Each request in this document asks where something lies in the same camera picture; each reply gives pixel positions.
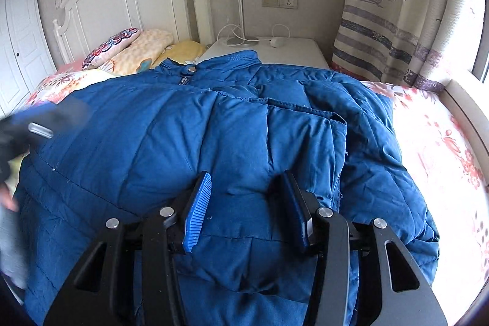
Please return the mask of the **left hand grey glove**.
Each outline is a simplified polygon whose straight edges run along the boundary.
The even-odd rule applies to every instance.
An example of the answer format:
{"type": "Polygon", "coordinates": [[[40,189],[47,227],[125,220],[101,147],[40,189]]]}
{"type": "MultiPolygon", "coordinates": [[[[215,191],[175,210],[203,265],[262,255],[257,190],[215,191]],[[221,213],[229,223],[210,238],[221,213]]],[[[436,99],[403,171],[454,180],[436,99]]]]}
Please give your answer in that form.
{"type": "Polygon", "coordinates": [[[6,208],[7,210],[17,212],[18,205],[13,196],[11,195],[10,189],[5,183],[0,184],[0,202],[1,206],[6,208]]]}

